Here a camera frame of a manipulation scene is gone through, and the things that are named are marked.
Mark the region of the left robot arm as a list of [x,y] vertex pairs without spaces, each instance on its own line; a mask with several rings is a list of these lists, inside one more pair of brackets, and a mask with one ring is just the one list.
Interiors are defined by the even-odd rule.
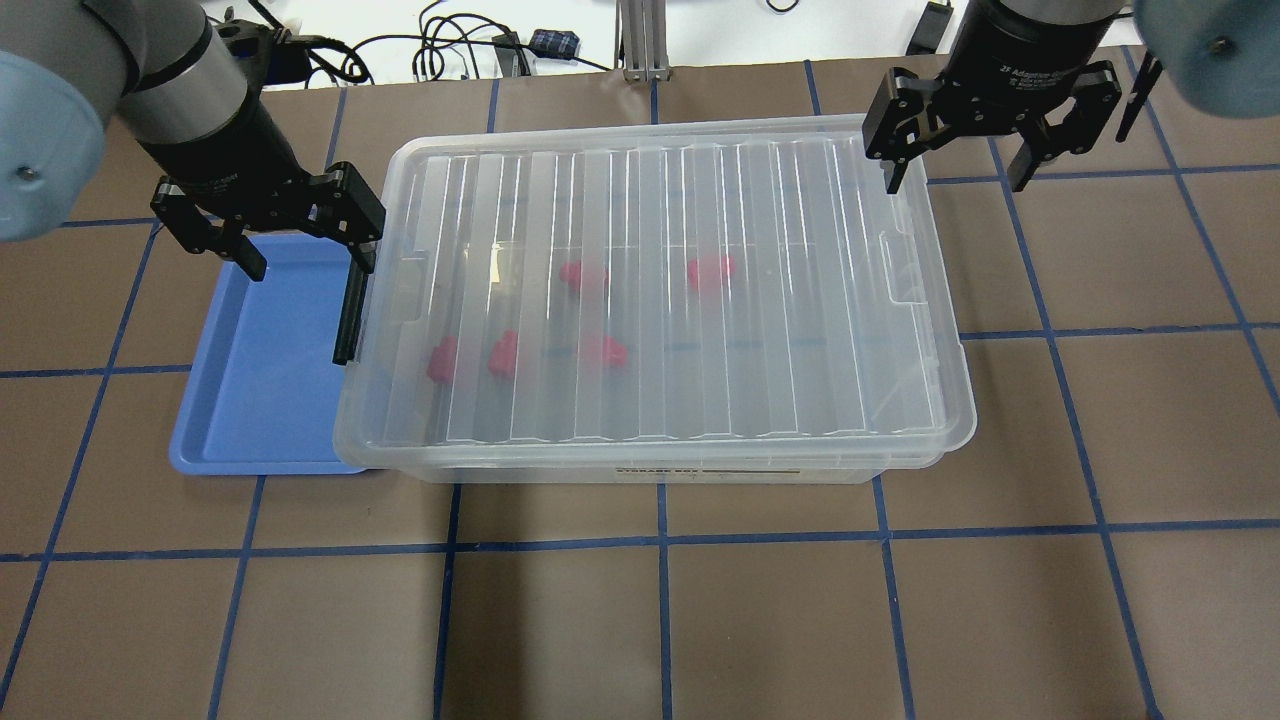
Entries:
[[332,240],[370,274],[385,210],[347,161],[311,174],[262,102],[268,67],[239,58],[196,1],[5,1],[3,241],[58,228],[97,173],[111,120],[163,172],[150,206],[191,254],[250,279],[253,232]]

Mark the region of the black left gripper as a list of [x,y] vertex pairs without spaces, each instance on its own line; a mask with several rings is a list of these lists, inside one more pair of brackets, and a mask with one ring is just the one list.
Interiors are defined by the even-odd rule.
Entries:
[[338,161],[321,174],[284,179],[229,177],[215,184],[179,183],[164,176],[151,209],[192,254],[232,259],[252,281],[264,281],[268,260],[248,233],[298,231],[347,247],[355,268],[375,272],[387,210],[360,169]]

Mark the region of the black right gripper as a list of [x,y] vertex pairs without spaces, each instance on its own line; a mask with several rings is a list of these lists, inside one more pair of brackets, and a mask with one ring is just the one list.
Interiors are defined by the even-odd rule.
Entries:
[[1043,87],[996,73],[964,82],[945,73],[922,77],[891,68],[861,127],[865,155],[883,161],[884,191],[896,195],[909,160],[963,137],[1018,135],[1023,143],[1007,165],[1007,182],[1020,193],[1046,163],[1064,154],[1091,151],[1108,123],[1123,90],[1108,61],[1094,61]]

